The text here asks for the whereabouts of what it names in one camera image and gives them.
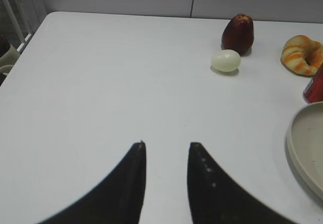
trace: white egg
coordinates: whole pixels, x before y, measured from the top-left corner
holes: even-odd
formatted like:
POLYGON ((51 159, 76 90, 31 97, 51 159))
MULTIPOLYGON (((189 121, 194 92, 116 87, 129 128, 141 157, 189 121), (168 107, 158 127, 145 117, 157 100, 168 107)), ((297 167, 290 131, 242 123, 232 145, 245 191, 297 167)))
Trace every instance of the white egg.
POLYGON ((240 55, 233 50, 222 50, 211 59, 211 65, 216 70, 231 72, 240 66, 240 55))

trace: croissant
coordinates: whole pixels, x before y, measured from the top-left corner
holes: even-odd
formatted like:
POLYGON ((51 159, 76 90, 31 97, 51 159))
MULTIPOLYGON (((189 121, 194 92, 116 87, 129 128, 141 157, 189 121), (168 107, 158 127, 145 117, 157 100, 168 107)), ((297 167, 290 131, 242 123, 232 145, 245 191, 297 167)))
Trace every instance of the croissant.
POLYGON ((323 45, 304 35, 294 36, 285 43, 281 61, 296 74, 312 76, 323 63, 323 45))

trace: plate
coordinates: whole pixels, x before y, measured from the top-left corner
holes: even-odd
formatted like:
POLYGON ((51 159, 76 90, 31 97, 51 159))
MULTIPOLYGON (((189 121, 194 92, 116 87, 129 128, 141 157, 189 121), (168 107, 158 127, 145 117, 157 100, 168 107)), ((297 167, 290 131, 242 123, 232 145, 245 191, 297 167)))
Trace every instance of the plate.
POLYGON ((296 171, 323 200, 323 102, 307 105, 295 114, 287 147, 296 171))

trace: white table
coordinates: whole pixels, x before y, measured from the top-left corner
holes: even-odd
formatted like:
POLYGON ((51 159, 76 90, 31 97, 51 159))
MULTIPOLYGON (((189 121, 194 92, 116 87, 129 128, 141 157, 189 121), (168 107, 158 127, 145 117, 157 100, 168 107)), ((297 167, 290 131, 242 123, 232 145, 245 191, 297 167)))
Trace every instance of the white table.
POLYGON ((192 223, 186 171, 201 142, 241 186, 299 223, 323 210, 295 180, 285 132, 309 79, 280 62, 290 37, 322 24, 254 22, 234 76, 210 70, 227 20, 48 15, 0 88, 0 223, 35 223, 147 145, 141 224, 192 223))

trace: red apple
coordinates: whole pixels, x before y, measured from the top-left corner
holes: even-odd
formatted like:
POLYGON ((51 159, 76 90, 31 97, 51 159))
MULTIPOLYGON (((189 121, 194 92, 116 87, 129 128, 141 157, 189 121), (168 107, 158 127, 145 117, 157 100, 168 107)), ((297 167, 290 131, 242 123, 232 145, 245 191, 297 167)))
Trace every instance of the red apple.
POLYGON ((253 21, 250 16, 238 14, 228 23, 222 34, 222 48, 245 54, 254 41, 253 21))

